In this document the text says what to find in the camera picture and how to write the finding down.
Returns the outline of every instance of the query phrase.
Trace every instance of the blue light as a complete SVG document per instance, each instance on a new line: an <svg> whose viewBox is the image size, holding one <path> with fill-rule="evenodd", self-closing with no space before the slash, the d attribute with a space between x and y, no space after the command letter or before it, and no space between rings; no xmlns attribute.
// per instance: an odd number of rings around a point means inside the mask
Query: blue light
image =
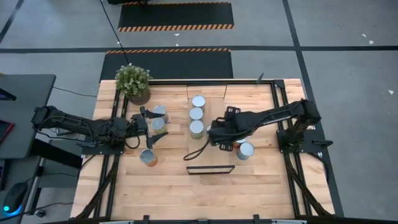
<svg viewBox="0 0 398 224"><path fill-rule="evenodd" d="M22 210L22 205L20 205L19 207L18 207L18 209L15 211L15 212L11 212L11 213L8 213L8 212L4 212L5 213L5 215L7 216L7 217L11 217L11 216L14 216L14 215L18 215L20 212L21 212L21 210Z"/></svg>

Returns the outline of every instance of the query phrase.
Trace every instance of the gray floor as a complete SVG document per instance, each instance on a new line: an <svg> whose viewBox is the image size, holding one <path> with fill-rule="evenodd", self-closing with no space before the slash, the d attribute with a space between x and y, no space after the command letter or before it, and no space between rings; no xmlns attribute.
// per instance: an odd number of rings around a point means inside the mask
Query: gray floor
<svg viewBox="0 0 398 224"><path fill-rule="evenodd" d="M0 1L0 29L16 2ZM282 0L231 3L233 30L119 36L125 47L293 45ZM289 0L289 4L302 46L398 45L395 0ZM117 25L121 7L105 5ZM0 49L117 47L116 42L98 0L25 0ZM345 215L398 220L394 163L398 52L303 54L326 137L335 142L329 150ZM295 52L232 51L231 56L235 78L257 78L262 72L264 78L301 78ZM0 54L0 72L53 73L55 86L95 95L103 59L104 53ZM90 118L95 98L53 90L49 103ZM40 205L71 202L73 196L74 189L46 189ZM24 223L66 220L70 206L47 211L47 217L27 217Z"/></svg>

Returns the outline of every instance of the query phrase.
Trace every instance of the tin can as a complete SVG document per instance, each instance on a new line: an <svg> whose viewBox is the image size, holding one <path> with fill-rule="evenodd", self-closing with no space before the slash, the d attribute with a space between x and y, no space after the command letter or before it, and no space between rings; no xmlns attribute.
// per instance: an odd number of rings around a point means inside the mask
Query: tin can
<svg viewBox="0 0 398 224"><path fill-rule="evenodd" d="M254 146L249 142L242 143L241 147L236 150L236 155L241 160L249 159L254 153Z"/></svg>
<svg viewBox="0 0 398 224"><path fill-rule="evenodd" d="M192 108L189 111L190 121L203 121L203 110L201 108Z"/></svg>
<svg viewBox="0 0 398 224"><path fill-rule="evenodd" d="M201 121L192 121L189 125L189 131L193 139L201 139L203 137L203 123Z"/></svg>
<svg viewBox="0 0 398 224"><path fill-rule="evenodd" d="M239 147L241 147L242 143L244 143L245 141L246 141L246 138L241 139L241 140L237 140L237 141L235 141L235 142L232 142L232 146L233 146L235 149L239 149Z"/></svg>
<svg viewBox="0 0 398 224"><path fill-rule="evenodd" d="M194 107L199 107L204 111L205 104L206 104L206 100L205 100L205 97L202 95L196 95L192 98L192 105Z"/></svg>
<svg viewBox="0 0 398 224"><path fill-rule="evenodd" d="M152 129L155 131L156 134L162 134L167 131L167 128L166 128L163 118L153 119L151 125L152 125Z"/></svg>
<svg viewBox="0 0 398 224"><path fill-rule="evenodd" d="M139 154L139 159L147 166L153 167L157 164L157 156L152 149L144 149Z"/></svg>
<svg viewBox="0 0 398 224"><path fill-rule="evenodd" d="M167 115L166 107L163 105L155 106L154 113L164 114L162 119L165 123L169 121L169 116Z"/></svg>

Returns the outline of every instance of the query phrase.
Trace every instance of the black rectangular frame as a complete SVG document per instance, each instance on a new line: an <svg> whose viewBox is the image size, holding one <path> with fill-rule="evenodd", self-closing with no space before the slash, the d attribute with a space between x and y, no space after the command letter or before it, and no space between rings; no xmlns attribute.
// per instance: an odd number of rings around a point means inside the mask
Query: black rectangular frame
<svg viewBox="0 0 398 224"><path fill-rule="evenodd" d="M275 107L279 107L279 101L278 101L278 96L277 96L277 88L280 88L281 93L282 93L282 100L284 102L284 104L287 104L287 95L286 95L286 91L285 91L285 85L284 85L284 80L253 80L253 79L234 79L234 80L150 80L149 85L195 85L195 86L208 86L208 85L270 85L271 87L271 91L272 91L272 98L274 101L274 106ZM115 116L117 113L117 109L118 109L118 101L119 101L119 92L117 91L115 94L115 101L114 101L114 106L113 106L113 111L112 111L112 116ZM122 117L126 117L126 111L127 111L127 98L124 99L123 102L123 107L122 107ZM278 129L281 130L283 129L283 124L281 121L278 122ZM287 164L287 159L290 160L290 156L289 154L283 154L283 157L285 159L285 164ZM295 159L296 160L296 169L298 170L299 173L299 177L301 178L301 180L303 181L303 183L305 183L305 180L303 179L303 172L302 172L302 164L301 164L301 160L300 158ZM326 157L325 160L329 160L328 163L330 164L330 158ZM119 162L119 156L115 156L114 158L114 162ZM103 162L102 165L102 170L106 170L108 167L108 163L105 161ZM105 172L101 172L101 177L100 180L102 178L104 178L106 175L106 171ZM292 199L292 207L293 207L293 211L294 211L294 215L295 217L299 217L301 216L300 214L300 209L299 209L299 203L298 203L298 199L297 199L297 193L295 190L295 183L294 180L291 178L291 176L288 174L288 182L289 182L289 191L290 191L290 196ZM111 182L111 186L109 188L109 197L108 197L108 201L107 201L107 206L106 206L106 216L110 217L111 213L112 213L112 208L113 208L113 197L115 194L115 185L116 185L116 178L117 175L114 176L114 179ZM335 187L333 188L329 188L330 191L330 195L331 195L331 199L333 202L333 207L335 208L335 213L337 217L343 217L342 213L339 213L339 211L342 211L341 208L341 202L340 202L340 198L338 198L338 192L334 192L333 189L336 189L336 182L335 182L335 178L330 178L330 181L328 183L328 185L334 185ZM307 215L311 215L310 212L308 212L308 210L311 210L311 206L309 205L308 202L305 202L305 211ZM190 220L193 223L198 223L198 220ZM186 223L187 220L157 220L157 221L151 221L151 223ZM212 220L212 223L253 223L253 220ZM270 223L271 220L260 220L261 223Z"/></svg>
<svg viewBox="0 0 398 224"><path fill-rule="evenodd" d="M227 172L190 172L195 169L230 169ZM188 175L200 175L200 174L230 174L235 169L235 165L218 165L218 166L187 166Z"/></svg>

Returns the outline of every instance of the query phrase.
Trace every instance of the plant pot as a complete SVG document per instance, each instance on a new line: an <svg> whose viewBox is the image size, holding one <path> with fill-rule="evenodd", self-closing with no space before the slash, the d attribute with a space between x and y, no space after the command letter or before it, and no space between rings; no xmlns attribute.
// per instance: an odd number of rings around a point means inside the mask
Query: plant pot
<svg viewBox="0 0 398 224"><path fill-rule="evenodd" d="M150 90L149 88L147 88L146 90L144 90L142 92L141 95L136 95L136 96L128 96L127 97L131 103L133 103L134 105L144 105L146 104L149 99L150 99Z"/></svg>

